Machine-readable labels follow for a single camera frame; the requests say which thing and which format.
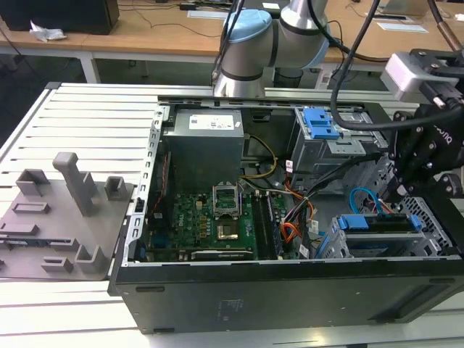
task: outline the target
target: wooden table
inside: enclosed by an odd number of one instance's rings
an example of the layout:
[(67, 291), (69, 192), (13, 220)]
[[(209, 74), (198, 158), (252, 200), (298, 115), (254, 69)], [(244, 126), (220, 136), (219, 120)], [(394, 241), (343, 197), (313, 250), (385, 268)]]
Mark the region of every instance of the wooden table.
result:
[[(170, 4), (148, 10), (142, 0), (120, 0), (120, 19), (108, 36), (80, 33), (67, 33), (63, 41), (44, 43), (37, 41), (27, 32), (11, 32), (3, 23), (2, 27), (13, 44), (25, 55), (77, 57), (80, 59), (87, 82), (98, 83), (99, 74), (95, 59), (134, 59), (141, 61), (168, 62), (213, 62), (219, 47), (219, 35), (223, 21), (187, 17), (188, 12), (180, 11)], [(351, 0), (328, 0), (326, 14), (329, 20), (338, 20), (343, 28), (346, 46), (351, 46), (364, 22), (371, 1), (359, 4)], [(447, 21), (458, 38), (464, 40), (464, 22), (454, 20), (455, 13), (464, 12), (460, 4), (440, 3), (439, 7), (451, 17)], [(373, 57), (389, 57), (396, 51), (409, 51), (412, 48), (448, 50), (444, 39), (436, 29), (431, 15), (417, 19), (429, 33), (404, 33), (381, 29), (374, 21), (361, 43), (359, 52)], [(331, 24), (335, 37), (339, 37), (336, 23)], [(0, 54), (16, 54), (5, 38), (0, 36)], [(324, 63), (320, 66), (317, 88), (327, 88), (332, 72), (341, 62), (338, 49), (329, 49)], [(356, 61), (353, 70), (381, 71), (383, 64)]]

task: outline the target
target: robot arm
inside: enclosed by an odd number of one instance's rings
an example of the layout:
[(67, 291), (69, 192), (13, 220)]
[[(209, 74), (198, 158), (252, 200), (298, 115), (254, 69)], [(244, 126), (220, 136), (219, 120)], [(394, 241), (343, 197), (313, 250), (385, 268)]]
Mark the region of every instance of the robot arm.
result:
[[(320, 22), (327, 0), (311, 0)], [(291, 0), (279, 20), (265, 11), (245, 9), (239, 14), (225, 50), (214, 86), (215, 96), (264, 97), (264, 67), (304, 69), (322, 62), (327, 39), (311, 20), (307, 0)]]
[(421, 103), (414, 115), (396, 112), (394, 122), (445, 117), (451, 112), (455, 116), (433, 125), (392, 132), (389, 158), (394, 161), (394, 177), (384, 199), (396, 201), (405, 194), (420, 196), (430, 190), (442, 196), (462, 196), (456, 175), (446, 173), (439, 180), (434, 176), (464, 165), (463, 78), (461, 51), (414, 49), (390, 59), (382, 81), (400, 101)]

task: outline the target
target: gray plastic holder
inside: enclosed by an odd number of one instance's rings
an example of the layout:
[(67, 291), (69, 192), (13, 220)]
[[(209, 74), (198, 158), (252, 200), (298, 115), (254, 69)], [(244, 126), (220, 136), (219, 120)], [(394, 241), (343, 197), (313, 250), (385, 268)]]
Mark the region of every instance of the gray plastic holder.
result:
[(0, 219), (0, 278), (98, 281), (107, 276), (133, 185), (94, 182), (74, 153), (53, 161), (65, 180), (24, 170), (20, 193)]

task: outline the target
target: gray floor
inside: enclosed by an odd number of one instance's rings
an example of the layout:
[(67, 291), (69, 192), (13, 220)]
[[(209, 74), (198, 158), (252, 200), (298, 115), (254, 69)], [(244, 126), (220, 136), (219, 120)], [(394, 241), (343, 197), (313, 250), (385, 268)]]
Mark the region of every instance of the gray floor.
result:
[[(27, 57), (27, 62), (40, 75), (36, 76), (26, 64), (18, 59), (18, 69), (8, 71), (0, 65), (0, 146), (15, 129), (29, 107), (43, 91), (49, 81), (85, 83), (80, 61), (77, 59), (55, 57)], [(149, 62), (149, 77), (141, 76), (136, 62), (100, 59), (97, 61), (102, 83), (138, 83), (184, 86), (208, 86), (210, 83), (210, 64)], [(272, 86), (271, 69), (265, 70), (266, 86)], [(314, 88), (317, 71), (306, 71), (300, 88)], [(378, 74), (351, 72), (344, 83), (344, 89), (385, 90)]]

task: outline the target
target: slotted metal platform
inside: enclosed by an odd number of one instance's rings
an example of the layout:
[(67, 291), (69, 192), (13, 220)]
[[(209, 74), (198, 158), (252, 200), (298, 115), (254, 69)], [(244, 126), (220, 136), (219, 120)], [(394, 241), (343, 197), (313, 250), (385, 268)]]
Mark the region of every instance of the slotted metal platform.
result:
[[(137, 185), (157, 96), (163, 94), (211, 96), (211, 90), (69, 83), (45, 90), (0, 149), (0, 215), (19, 191), (15, 181), (23, 169), (41, 168), (48, 178), (60, 178), (51, 166), (59, 151), (76, 152), (79, 168), (90, 170), (95, 181), (121, 175)], [(269, 89), (267, 95), (328, 100), (330, 91)], [(389, 114), (415, 108), (384, 92), (344, 91), (341, 100), (379, 102)], [(133, 209), (130, 204), (128, 214)], [(107, 281), (0, 279), (0, 347), (464, 347), (464, 294), (404, 325), (144, 336), (107, 287)], [(317, 301), (317, 289), (308, 297)]]

